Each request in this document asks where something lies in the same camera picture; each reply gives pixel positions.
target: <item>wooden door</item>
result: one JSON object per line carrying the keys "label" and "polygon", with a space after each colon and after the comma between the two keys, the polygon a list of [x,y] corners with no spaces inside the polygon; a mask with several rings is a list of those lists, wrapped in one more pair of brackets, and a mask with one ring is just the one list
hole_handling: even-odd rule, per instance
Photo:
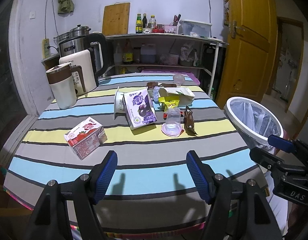
{"label": "wooden door", "polygon": [[229,0],[229,4],[229,45],[216,98],[220,108],[230,97],[262,100],[271,77],[277,40],[274,0]]}

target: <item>strawberry milk carton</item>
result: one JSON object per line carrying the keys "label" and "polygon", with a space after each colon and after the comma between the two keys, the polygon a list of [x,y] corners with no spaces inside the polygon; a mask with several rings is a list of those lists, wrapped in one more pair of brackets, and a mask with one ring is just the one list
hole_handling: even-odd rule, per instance
{"label": "strawberry milk carton", "polygon": [[107,140],[104,127],[91,117],[64,134],[64,137],[81,160]]}

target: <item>kettle handle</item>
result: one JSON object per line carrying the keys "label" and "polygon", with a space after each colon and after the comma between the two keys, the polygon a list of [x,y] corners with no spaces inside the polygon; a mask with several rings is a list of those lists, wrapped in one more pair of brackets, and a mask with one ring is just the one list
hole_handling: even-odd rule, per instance
{"label": "kettle handle", "polygon": [[97,71],[95,73],[96,77],[102,76],[109,67],[109,59],[108,59],[108,49],[107,49],[107,42],[106,38],[102,33],[90,33],[87,36],[88,44],[91,42],[99,42],[101,45],[101,51],[102,51],[102,58],[103,58],[103,67],[101,70]]}

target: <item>purple juice box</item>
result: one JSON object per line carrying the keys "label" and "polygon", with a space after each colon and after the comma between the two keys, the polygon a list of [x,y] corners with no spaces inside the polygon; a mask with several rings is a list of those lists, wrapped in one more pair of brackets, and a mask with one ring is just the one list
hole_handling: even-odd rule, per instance
{"label": "purple juice box", "polygon": [[131,130],[157,121],[147,89],[124,93],[124,109]]}

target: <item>yellow snack packet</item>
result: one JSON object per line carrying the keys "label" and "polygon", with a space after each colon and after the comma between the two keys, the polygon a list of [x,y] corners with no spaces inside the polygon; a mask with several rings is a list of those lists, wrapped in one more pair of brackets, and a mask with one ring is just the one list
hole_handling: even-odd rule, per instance
{"label": "yellow snack packet", "polygon": [[180,97],[161,97],[158,98],[158,101],[160,102],[161,108],[164,108],[164,112],[166,112],[168,108],[174,108],[178,106],[178,103],[180,102]]}

